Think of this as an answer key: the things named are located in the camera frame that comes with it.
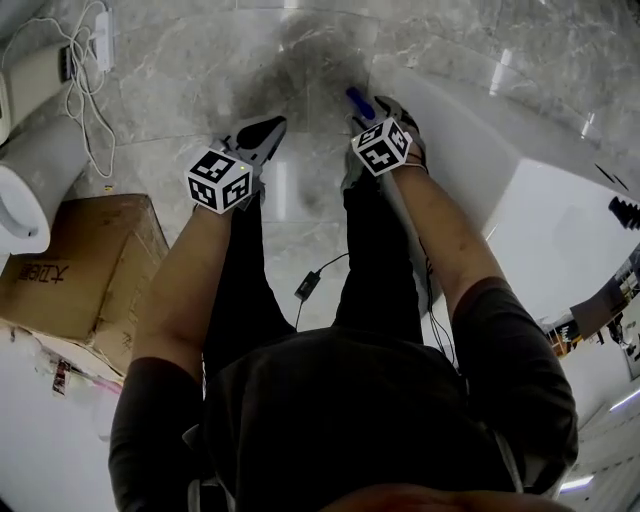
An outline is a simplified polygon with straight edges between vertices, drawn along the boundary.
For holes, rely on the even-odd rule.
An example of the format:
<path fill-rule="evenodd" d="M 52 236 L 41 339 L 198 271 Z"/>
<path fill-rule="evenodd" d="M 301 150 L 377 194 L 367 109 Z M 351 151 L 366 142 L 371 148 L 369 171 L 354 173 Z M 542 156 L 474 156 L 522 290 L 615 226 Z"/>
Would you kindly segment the blue pen-like object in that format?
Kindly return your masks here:
<path fill-rule="evenodd" d="M 357 115 L 367 121 L 376 119 L 376 111 L 365 96 L 356 87 L 349 87 L 345 94 L 355 107 Z"/>

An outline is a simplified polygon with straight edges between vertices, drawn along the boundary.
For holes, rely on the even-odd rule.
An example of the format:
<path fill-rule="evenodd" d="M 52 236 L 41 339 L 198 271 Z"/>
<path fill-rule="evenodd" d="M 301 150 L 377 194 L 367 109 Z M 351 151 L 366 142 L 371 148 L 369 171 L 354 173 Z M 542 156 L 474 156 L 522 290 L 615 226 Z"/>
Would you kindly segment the white toilet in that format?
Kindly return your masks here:
<path fill-rule="evenodd" d="M 67 117 L 0 150 L 0 255 L 47 250 L 57 211 L 87 161 L 82 129 Z"/>

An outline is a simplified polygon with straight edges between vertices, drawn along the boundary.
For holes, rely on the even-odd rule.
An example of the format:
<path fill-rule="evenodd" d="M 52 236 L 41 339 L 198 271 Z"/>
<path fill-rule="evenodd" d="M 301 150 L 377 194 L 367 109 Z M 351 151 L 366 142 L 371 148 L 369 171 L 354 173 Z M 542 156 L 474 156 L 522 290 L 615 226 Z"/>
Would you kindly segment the person's grey shoe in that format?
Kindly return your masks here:
<path fill-rule="evenodd" d="M 366 167 L 351 148 L 345 153 L 344 164 L 345 176 L 340 186 L 342 194 L 353 188 L 359 181 L 362 173 L 366 171 Z"/>

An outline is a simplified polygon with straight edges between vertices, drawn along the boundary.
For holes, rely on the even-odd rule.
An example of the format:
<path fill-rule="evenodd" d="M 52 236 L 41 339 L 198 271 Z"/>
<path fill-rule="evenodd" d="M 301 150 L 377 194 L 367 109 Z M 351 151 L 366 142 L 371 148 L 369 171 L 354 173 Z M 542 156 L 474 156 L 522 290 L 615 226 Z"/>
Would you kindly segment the black power brick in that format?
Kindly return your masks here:
<path fill-rule="evenodd" d="M 321 271 L 310 271 L 296 289 L 294 295 L 302 303 L 306 302 L 320 281 Z"/>

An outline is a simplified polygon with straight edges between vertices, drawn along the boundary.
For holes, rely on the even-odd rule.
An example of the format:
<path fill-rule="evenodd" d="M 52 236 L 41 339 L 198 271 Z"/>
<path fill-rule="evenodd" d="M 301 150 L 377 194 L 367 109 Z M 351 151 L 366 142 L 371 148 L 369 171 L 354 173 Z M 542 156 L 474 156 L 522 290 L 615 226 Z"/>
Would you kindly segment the black ribbed fixture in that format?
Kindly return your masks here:
<path fill-rule="evenodd" d="M 640 206 L 614 197 L 608 209 L 624 229 L 640 230 Z"/>

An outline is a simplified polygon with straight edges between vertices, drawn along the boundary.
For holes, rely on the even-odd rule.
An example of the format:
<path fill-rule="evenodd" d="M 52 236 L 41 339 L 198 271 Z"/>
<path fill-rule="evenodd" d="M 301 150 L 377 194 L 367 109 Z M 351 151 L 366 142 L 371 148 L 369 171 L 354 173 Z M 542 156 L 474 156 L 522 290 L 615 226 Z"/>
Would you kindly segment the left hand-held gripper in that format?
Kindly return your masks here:
<path fill-rule="evenodd" d="M 217 214 L 246 209 L 264 200 L 264 165 L 276 153 L 287 130 L 284 116 L 243 120 L 224 138 L 200 147 L 185 171 L 191 201 Z"/>

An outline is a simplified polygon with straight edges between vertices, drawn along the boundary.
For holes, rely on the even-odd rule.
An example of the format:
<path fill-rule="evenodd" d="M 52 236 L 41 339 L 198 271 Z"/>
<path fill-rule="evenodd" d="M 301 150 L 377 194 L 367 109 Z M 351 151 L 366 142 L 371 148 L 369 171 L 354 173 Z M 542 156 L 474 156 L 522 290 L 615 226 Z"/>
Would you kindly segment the white plastic wrapping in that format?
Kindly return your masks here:
<path fill-rule="evenodd" d="M 115 400 L 121 393 L 119 382 L 101 376 L 77 356 L 0 323 L 0 397 L 18 397 L 31 388 L 82 406 Z"/>

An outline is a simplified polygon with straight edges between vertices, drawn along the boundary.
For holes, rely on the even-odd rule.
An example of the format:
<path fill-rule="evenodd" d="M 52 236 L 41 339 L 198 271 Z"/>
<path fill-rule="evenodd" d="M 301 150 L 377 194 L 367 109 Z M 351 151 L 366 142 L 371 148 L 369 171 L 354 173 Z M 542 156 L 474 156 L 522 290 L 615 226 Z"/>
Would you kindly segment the person's right forearm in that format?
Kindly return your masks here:
<path fill-rule="evenodd" d="M 403 165 L 391 174 L 453 316 L 469 289 L 504 274 L 481 233 L 422 166 Z"/>

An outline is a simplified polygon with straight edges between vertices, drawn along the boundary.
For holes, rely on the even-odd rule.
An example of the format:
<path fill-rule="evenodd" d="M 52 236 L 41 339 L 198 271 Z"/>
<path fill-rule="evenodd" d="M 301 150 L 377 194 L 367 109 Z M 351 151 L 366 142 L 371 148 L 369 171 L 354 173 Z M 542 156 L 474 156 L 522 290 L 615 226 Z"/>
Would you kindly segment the person's black trousers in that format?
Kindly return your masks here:
<path fill-rule="evenodd" d="M 349 272 L 332 334 L 340 329 L 422 343 L 419 299 L 405 229 L 363 172 L 343 191 Z M 261 205 L 250 201 L 231 217 L 231 238 L 204 343 L 204 369 L 213 377 L 250 352 L 281 341 L 301 341 L 284 317 L 265 274 Z"/>

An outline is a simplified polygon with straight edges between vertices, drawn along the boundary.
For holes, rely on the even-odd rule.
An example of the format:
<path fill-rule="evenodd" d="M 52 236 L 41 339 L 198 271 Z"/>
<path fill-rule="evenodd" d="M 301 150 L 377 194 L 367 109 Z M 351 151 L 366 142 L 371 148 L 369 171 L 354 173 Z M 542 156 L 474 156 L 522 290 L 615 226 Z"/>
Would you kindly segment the long white power strip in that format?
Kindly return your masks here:
<path fill-rule="evenodd" d="M 93 41 L 98 70 L 107 73 L 115 64 L 114 22 L 111 10 L 96 15 Z"/>

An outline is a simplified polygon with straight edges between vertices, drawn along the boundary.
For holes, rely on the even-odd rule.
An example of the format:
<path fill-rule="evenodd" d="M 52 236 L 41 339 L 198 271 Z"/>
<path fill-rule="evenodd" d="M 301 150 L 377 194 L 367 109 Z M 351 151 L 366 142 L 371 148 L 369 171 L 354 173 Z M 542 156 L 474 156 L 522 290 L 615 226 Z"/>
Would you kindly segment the brown cardboard box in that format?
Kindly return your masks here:
<path fill-rule="evenodd" d="M 167 252 L 146 195 L 65 202 L 47 251 L 9 258 L 0 320 L 86 347 L 123 374 L 141 300 Z"/>

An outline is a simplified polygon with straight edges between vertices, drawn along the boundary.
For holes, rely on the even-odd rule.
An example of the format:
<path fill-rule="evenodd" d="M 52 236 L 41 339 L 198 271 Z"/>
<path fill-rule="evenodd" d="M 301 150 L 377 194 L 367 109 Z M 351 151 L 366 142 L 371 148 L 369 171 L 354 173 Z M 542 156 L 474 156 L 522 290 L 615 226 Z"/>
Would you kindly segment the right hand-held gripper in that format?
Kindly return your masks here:
<path fill-rule="evenodd" d="M 424 143 L 411 115 L 394 99 L 375 96 L 387 118 L 377 124 L 351 115 L 351 149 L 366 167 L 379 177 L 402 166 L 427 170 Z"/>

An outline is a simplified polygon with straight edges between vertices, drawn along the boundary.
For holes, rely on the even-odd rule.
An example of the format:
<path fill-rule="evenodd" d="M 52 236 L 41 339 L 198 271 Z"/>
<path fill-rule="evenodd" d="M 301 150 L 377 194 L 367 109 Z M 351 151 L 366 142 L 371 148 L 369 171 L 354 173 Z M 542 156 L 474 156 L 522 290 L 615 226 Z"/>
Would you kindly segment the person's dark shirt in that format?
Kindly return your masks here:
<path fill-rule="evenodd" d="M 547 338 L 502 279 L 460 300 L 457 362 L 328 328 L 261 346 L 198 384 L 134 361 L 109 472 L 120 512 L 188 512 L 216 478 L 236 512 L 317 512 L 376 484 L 548 495 L 575 463 L 578 417 Z"/>

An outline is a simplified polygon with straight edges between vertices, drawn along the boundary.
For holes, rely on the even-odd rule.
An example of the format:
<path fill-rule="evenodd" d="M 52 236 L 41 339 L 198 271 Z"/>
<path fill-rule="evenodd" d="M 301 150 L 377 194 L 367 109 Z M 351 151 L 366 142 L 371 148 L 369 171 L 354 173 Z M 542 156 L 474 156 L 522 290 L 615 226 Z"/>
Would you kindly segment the person's left forearm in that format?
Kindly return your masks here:
<path fill-rule="evenodd" d="M 202 355 L 231 235 L 232 214 L 192 213 L 143 300 L 132 359 L 171 362 L 194 379 Z"/>

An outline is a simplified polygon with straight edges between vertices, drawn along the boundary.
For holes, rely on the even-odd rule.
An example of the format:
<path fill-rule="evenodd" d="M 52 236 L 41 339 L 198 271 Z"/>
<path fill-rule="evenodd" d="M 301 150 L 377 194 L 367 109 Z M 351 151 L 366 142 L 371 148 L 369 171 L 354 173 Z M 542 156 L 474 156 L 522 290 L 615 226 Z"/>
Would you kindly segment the white bathtub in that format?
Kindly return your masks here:
<path fill-rule="evenodd" d="M 537 320 L 600 307 L 640 245 L 614 200 L 640 183 L 578 133 L 487 90 L 401 71 L 393 95 L 416 121 L 427 168 L 482 232 Z"/>

